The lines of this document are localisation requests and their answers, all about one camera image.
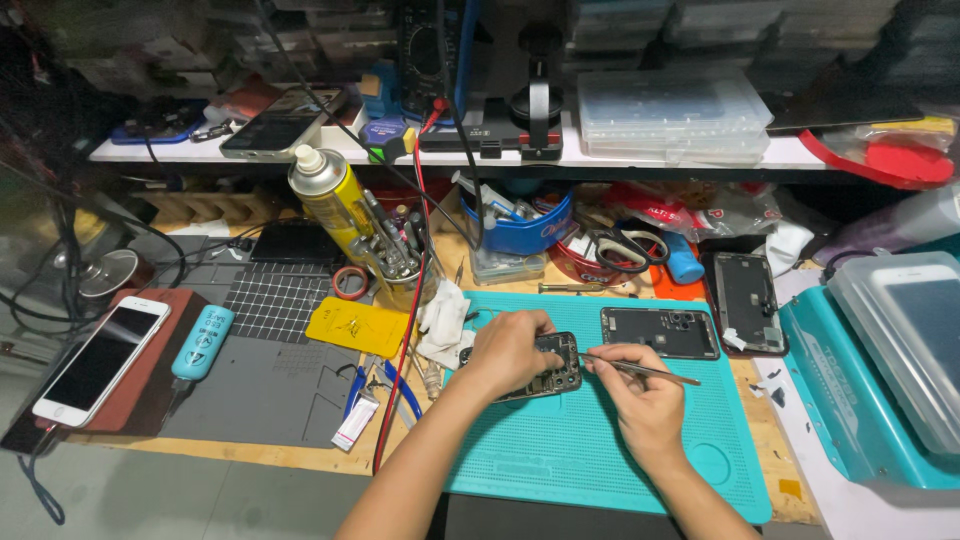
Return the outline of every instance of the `hand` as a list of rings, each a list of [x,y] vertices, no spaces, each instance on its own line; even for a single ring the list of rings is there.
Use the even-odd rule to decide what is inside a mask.
[[[643,377],[617,370],[604,360],[625,360],[642,366],[670,371],[653,349],[646,345],[611,344],[593,347],[588,353],[603,360],[585,360],[616,405],[617,422],[630,454],[651,474],[660,467],[674,467],[686,461],[680,437],[684,424],[684,389],[676,382]]]
[[[470,362],[454,377],[472,380],[492,402],[526,386],[537,374],[564,366],[559,356],[534,347],[534,337],[556,331],[542,309],[501,311],[477,332]]]

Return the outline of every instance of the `teal silicone repair mat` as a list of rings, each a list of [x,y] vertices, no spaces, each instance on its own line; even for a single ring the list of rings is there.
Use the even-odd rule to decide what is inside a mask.
[[[577,349],[603,343],[600,309],[697,309],[701,302],[465,292],[476,328],[492,313],[545,309]],[[472,329],[470,323],[465,328]],[[684,449],[696,470],[748,522],[766,523],[771,506],[756,448],[725,355],[718,360],[665,359],[674,373],[699,380],[685,392]],[[665,513],[653,484],[630,457],[616,409],[594,375],[580,389],[491,405],[473,424],[447,479],[451,493]]]

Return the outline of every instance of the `wrist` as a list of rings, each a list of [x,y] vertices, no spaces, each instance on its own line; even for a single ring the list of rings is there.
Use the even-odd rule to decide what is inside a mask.
[[[643,472],[654,482],[658,482],[660,479],[675,479],[693,471],[693,465],[686,458],[683,448],[655,454],[636,455],[635,459]]]
[[[458,399],[479,405],[480,410],[483,410],[498,398],[499,394],[496,393],[489,378],[469,368],[470,366],[467,365],[457,370],[447,382],[444,393],[455,394]]]

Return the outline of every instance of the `spray can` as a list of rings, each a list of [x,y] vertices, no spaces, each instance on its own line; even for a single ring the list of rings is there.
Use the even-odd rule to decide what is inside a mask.
[[[340,246],[354,264],[361,259],[350,252],[356,237],[373,234],[371,217],[363,210],[363,188],[339,152],[302,144],[295,152],[287,182],[304,208]]]

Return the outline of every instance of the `blue bucket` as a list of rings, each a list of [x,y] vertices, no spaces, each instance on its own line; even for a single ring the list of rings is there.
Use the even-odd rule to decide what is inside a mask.
[[[460,204],[470,219],[470,225],[476,231],[476,228],[480,227],[477,214],[464,201],[462,191]],[[484,231],[483,248],[515,255],[539,253],[563,239],[572,217],[573,191],[570,190],[556,208],[542,217],[523,222],[498,219],[496,227]]]

